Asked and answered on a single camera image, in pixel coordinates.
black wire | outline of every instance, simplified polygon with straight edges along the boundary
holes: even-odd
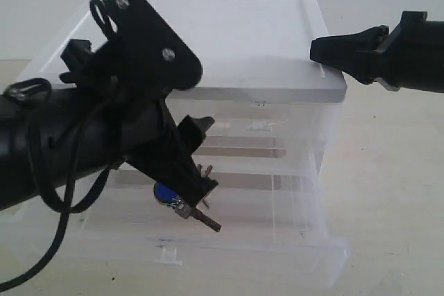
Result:
[[[7,282],[3,282],[0,284],[0,293],[3,291],[10,290],[12,288],[18,287],[21,284],[27,282],[29,279],[32,279],[36,274],[38,274],[40,271],[42,271],[46,265],[51,261],[51,259],[56,255],[57,251],[59,250],[60,246],[62,245],[63,238],[65,237],[67,226],[69,222],[69,215],[71,213],[71,205],[72,200],[74,196],[74,188],[76,183],[76,170],[77,170],[77,164],[78,164],[78,157],[80,148],[82,145],[83,137],[85,136],[86,129],[91,122],[91,120],[104,108],[106,107],[110,101],[104,101],[100,104],[98,104],[96,107],[93,108],[93,110],[87,115],[86,119],[83,121],[83,123],[80,125],[77,133],[76,138],[74,139],[74,146],[71,153],[71,158],[69,161],[69,172],[67,176],[67,184],[65,188],[65,194],[63,198],[63,202],[65,204],[64,211],[60,214],[59,223],[57,226],[57,230],[55,232],[54,239],[49,246],[49,249],[46,251],[46,253],[43,255],[43,257],[28,271],[23,273],[22,275],[19,275],[18,277],[15,277],[14,279],[11,279]]]

